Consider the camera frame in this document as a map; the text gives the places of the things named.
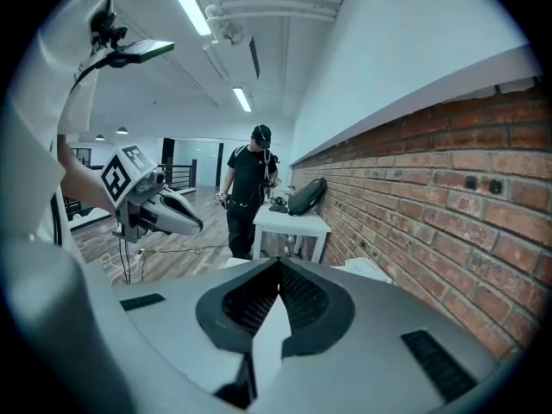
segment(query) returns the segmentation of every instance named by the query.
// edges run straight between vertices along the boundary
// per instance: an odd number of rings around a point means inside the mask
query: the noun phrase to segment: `black bag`
[[[326,191],[326,180],[324,178],[314,179],[291,196],[287,202],[290,215],[303,215],[312,209]]]

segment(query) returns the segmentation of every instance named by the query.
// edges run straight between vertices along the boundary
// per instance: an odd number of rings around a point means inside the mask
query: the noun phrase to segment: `black cap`
[[[255,126],[255,129],[253,129],[253,133],[251,134],[257,143],[257,146],[262,148],[270,148],[270,139],[272,138],[272,135],[273,134],[268,126],[265,126],[264,124]]]

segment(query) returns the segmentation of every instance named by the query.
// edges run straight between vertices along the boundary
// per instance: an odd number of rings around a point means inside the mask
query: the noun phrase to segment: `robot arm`
[[[136,243],[149,230],[196,235],[203,229],[194,207],[166,186],[165,174],[136,145],[118,148],[100,179],[121,224],[113,234],[124,241]]]

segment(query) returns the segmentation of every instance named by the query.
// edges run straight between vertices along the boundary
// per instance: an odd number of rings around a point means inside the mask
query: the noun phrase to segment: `man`
[[[98,70],[78,75],[106,50],[91,31],[93,17],[113,12],[112,0],[64,0],[36,32],[2,112],[0,233],[53,242],[84,263],[75,245],[61,192],[115,214],[99,177],[75,158],[66,134],[88,129]]]
[[[255,126],[251,142],[230,155],[224,188],[216,195],[227,202],[229,246],[235,258],[249,259],[254,241],[253,220],[265,200],[266,187],[276,185],[276,161],[268,150],[271,136],[264,124]],[[232,194],[227,197],[232,184]]]

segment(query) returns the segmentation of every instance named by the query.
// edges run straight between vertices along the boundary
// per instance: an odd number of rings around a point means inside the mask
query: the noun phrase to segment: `ceiling light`
[[[196,0],[178,0],[194,28],[200,35],[210,35],[210,28]]]
[[[238,100],[240,101],[240,104],[242,108],[246,112],[251,112],[251,108],[249,107],[248,99],[245,98],[245,94],[243,93],[243,89],[241,87],[235,87],[233,89],[235,95],[238,97]]]

